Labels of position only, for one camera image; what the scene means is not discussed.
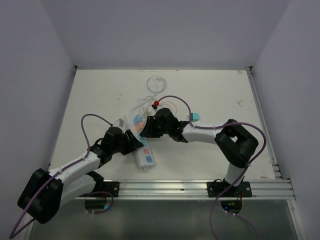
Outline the white power strip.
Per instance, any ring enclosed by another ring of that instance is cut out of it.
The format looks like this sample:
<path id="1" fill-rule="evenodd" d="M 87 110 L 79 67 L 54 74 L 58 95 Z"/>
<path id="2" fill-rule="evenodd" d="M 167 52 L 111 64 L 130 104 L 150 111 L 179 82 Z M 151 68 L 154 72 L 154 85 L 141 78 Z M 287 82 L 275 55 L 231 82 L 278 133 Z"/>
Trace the white power strip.
<path id="1" fill-rule="evenodd" d="M 143 147 L 135 151 L 135 157 L 137 160 L 138 167 L 145 171 L 148 171 L 150 168 L 153 168 L 156 165 L 155 159 L 153 157 L 150 145 L 145 137 L 140 136 L 140 132 L 137 133 L 135 130 L 135 125 L 133 123 L 133 118 L 138 115 L 133 111 L 128 112 L 125 115 L 125 122 L 127 123 L 129 129 L 132 131 L 134 136 L 143 143 Z"/>

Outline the dark teal plug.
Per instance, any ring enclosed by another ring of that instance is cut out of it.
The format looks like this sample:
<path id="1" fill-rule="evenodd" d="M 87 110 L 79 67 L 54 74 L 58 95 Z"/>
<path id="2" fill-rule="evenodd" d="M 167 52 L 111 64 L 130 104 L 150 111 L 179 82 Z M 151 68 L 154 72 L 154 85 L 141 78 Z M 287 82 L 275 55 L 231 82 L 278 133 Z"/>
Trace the dark teal plug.
<path id="1" fill-rule="evenodd" d="M 198 113 L 192 112 L 187 115 L 187 119 L 191 122 L 198 122 L 200 120 L 200 115 Z"/>

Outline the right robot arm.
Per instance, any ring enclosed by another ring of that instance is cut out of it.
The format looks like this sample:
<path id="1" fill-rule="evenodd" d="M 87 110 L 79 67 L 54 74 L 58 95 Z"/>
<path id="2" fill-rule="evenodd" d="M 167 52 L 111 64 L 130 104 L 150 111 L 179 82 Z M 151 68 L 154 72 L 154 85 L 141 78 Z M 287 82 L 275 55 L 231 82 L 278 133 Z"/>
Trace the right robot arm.
<path id="1" fill-rule="evenodd" d="M 229 165 L 223 180 L 208 181 L 208 197 L 225 198 L 253 196 L 251 184 L 240 174 L 249 165 L 249 160 L 258 147 L 258 140 L 234 119 L 229 119 L 222 128 L 209 126 L 193 127 L 188 121 L 179 121 L 168 108 L 161 108 L 148 116 L 139 135 L 145 138 L 160 138 L 168 135 L 176 142 L 200 142 L 219 147 Z"/>

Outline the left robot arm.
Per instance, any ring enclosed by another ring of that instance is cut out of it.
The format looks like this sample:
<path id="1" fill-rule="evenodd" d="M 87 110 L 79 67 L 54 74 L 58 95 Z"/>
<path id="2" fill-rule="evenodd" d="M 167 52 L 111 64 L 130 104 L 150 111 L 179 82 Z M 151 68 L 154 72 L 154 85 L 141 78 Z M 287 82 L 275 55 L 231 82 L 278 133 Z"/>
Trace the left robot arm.
<path id="1" fill-rule="evenodd" d="M 79 195 L 103 193 L 103 177 L 95 171 L 108 163 L 115 154 L 127 155 L 144 145 L 127 129 L 111 126 L 104 137 L 89 150 L 61 167 L 36 170 L 30 177 L 17 205 L 41 224 L 50 221 L 59 208 Z"/>

